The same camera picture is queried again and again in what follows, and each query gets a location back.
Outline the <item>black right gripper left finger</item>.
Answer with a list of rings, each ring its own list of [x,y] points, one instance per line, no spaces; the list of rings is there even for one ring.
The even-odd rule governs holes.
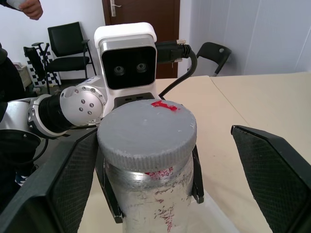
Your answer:
[[[2,233],[75,233],[90,194],[98,151],[95,132],[60,142],[0,216]]]

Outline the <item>person's bare hand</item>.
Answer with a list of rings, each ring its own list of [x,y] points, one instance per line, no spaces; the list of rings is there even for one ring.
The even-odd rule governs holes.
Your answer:
[[[19,5],[19,10],[32,20],[39,20],[43,15],[40,0],[26,0]]]

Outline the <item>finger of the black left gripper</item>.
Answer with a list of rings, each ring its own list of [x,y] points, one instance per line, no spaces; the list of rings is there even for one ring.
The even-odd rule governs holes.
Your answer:
[[[193,183],[192,183],[192,196],[198,204],[204,202],[204,185],[203,176],[201,170],[201,164],[199,160],[199,154],[197,146],[195,145],[192,150],[192,160],[193,160]]]
[[[100,187],[105,196],[107,205],[112,214],[115,223],[123,223],[123,214],[118,205],[118,201],[112,189],[111,183],[105,171],[104,155],[100,148],[98,148],[97,158],[95,163],[96,174],[100,183]]]

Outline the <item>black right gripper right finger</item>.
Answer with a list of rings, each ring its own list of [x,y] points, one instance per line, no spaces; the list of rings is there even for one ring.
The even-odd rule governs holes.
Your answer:
[[[311,231],[311,166],[282,137],[233,125],[253,198],[274,233]]]

